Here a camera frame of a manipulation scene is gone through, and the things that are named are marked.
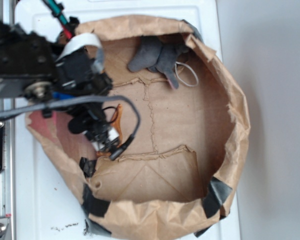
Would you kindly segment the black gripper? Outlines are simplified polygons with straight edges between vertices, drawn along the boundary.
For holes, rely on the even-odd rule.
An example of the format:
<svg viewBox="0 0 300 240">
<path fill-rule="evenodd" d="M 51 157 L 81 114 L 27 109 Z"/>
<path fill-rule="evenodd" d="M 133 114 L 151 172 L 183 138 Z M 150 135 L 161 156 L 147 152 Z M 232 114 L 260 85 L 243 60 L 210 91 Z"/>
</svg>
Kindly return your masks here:
<svg viewBox="0 0 300 240">
<path fill-rule="evenodd" d="M 69 131 L 84 135 L 96 152 L 110 152 L 113 156 L 120 148 L 119 135 L 103 107 L 113 87 L 112 80 L 106 73 L 94 70 L 93 61 L 83 47 L 57 60 L 59 79 L 53 95 L 70 101 L 63 106 L 72 117 L 67 124 Z"/>
</svg>

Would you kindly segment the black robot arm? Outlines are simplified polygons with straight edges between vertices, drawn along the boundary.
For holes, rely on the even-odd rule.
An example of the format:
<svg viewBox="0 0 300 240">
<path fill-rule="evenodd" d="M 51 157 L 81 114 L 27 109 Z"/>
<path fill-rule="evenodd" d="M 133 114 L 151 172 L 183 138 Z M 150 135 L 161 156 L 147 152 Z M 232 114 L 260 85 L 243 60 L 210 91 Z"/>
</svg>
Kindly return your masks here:
<svg viewBox="0 0 300 240">
<path fill-rule="evenodd" d="M 25 98 L 45 118 L 67 113 L 71 133 L 84 134 L 97 152 L 115 159 L 124 148 L 103 107 L 111 101 L 113 83 L 104 71 L 102 49 L 91 58 L 79 39 L 53 43 L 0 21 L 0 99 Z"/>
</svg>

